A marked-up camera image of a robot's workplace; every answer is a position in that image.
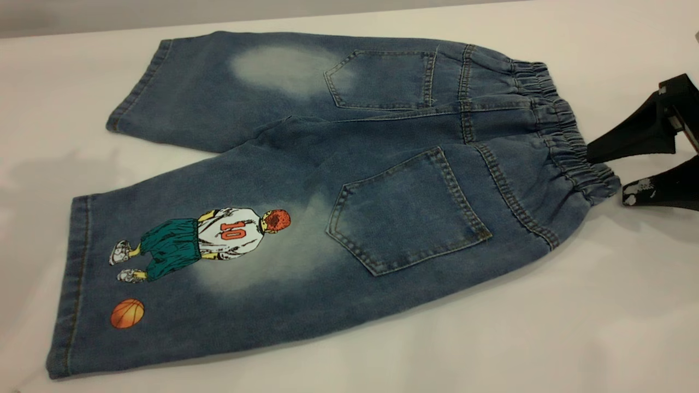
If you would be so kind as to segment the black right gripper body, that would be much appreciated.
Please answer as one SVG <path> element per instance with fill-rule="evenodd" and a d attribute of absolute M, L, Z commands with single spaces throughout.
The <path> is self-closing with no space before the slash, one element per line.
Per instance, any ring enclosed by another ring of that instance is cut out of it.
<path fill-rule="evenodd" d="M 657 97 L 662 116 L 674 133 L 683 133 L 698 152 L 698 92 L 689 75 L 680 74 L 660 82 Z"/>

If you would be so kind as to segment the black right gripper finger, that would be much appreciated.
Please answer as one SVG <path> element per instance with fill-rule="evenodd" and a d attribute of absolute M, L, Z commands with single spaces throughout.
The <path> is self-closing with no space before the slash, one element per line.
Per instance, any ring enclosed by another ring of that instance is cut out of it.
<path fill-rule="evenodd" d="M 659 92 L 653 92 L 632 115 L 588 144 L 587 162 L 596 164 L 637 155 L 674 154 L 677 133 L 665 109 Z"/>
<path fill-rule="evenodd" d="M 623 186 L 623 206 L 698 211 L 698 157 Z"/>

